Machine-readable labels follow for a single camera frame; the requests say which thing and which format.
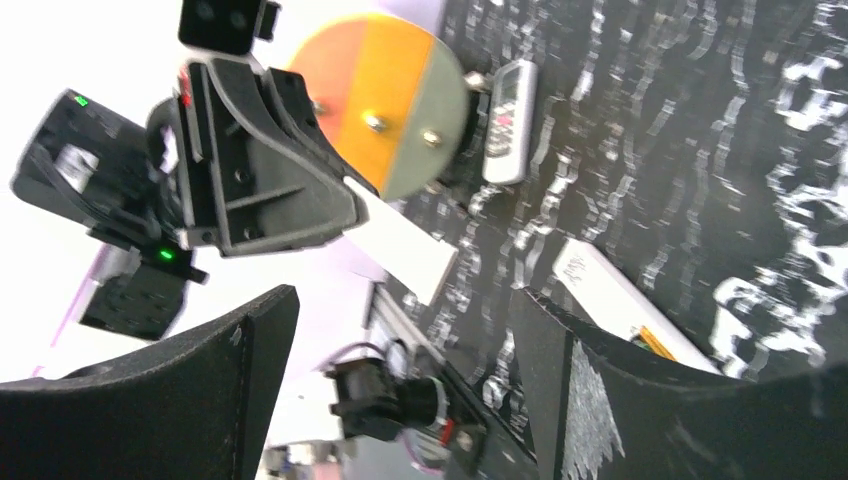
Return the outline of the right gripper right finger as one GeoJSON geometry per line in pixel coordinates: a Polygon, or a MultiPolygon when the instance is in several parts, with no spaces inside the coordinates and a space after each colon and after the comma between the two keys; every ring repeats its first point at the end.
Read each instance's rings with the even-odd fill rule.
{"type": "Polygon", "coordinates": [[[843,479],[847,367],[748,383],[523,289],[511,328],[542,479],[843,479]]]}

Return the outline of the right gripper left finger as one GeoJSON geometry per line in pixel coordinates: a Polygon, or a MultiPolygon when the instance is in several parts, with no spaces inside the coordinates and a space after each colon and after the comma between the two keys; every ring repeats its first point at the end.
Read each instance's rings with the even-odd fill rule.
{"type": "Polygon", "coordinates": [[[277,286],[56,380],[1,387],[5,479],[251,479],[298,322],[277,286]]]}

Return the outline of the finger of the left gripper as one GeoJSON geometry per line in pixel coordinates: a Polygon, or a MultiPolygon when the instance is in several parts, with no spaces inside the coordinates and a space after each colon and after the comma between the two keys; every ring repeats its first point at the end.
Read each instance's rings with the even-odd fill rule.
{"type": "Polygon", "coordinates": [[[351,177],[370,193],[378,194],[378,190],[336,151],[324,135],[300,74],[269,68],[268,101],[280,128],[326,170],[340,179],[351,177]]]}
{"type": "Polygon", "coordinates": [[[213,57],[181,70],[178,191],[185,249],[248,256],[322,246],[365,219],[343,179],[277,124],[268,69],[213,57]]]}

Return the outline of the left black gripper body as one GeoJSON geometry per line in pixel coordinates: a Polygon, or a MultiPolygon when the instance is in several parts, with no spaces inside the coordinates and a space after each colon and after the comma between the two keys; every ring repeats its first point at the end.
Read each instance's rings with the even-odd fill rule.
{"type": "Polygon", "coordinates": [[[13,194],[83,225],[102,243],[67,320],[157,341],[179,315],[186,287],[207,274],[195,246],[216,236],[205,125],[212,59],[255,66],[255,39],[273,36],[273,1],[187,1],[178,36],[193,53],[173,94],[139,125],[68,89],[21,154],[13,194]]]}

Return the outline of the white drum orange lid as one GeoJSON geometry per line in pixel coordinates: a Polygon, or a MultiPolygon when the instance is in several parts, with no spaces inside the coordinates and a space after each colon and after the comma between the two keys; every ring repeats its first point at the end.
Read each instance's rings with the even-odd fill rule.
{"type": "Polygon", "coordinates": [[[465,72],[414,23],[377,12],[330,21],[286,68],[303,76],[332,146],[386,201],[437,179],[459,150],[470,109],[465,72]]]}

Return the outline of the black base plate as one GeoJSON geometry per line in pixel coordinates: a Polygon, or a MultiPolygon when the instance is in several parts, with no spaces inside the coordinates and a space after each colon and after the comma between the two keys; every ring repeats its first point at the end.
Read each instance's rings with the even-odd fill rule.
{"type": "Polygon", "coordinates": [[[536,479],[533,455],[508,432],[450,366],[419,376],[391,370],[387,354],[330,361],[322,368],[335,384],[330,412],[345,439],[410,442],[422,432],[447,452],[444,479],[536,479]]]}

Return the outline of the white slim remote control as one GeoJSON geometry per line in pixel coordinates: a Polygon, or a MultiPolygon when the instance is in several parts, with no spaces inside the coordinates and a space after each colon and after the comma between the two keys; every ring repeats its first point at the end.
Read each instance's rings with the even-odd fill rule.
{"type": "Polygon", "coordinates": [[[552,273],[600,328],[668,360],[720,371],[592,244],[570,239],[552,273]]]}

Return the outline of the white battery cover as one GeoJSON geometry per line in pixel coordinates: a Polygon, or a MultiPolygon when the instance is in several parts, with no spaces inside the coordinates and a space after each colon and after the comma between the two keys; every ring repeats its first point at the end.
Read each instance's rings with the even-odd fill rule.
{"type": "Polygon", "coordinates": [[[343,179],[365,219],[343,236],[402,283],[423,305],[438,297],[458,249],[420,229],[352,177],[343,179]]]}

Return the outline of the white remote with dark buttons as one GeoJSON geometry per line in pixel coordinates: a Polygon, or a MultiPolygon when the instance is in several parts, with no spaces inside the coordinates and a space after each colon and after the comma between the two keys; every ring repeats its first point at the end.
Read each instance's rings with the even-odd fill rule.
{"type": "Polygon", "coordinates": [[[495,74],[484,144],[483,179],[510,185],[525,178],[532,133],[538,67],[518,59],[495,74]]]}

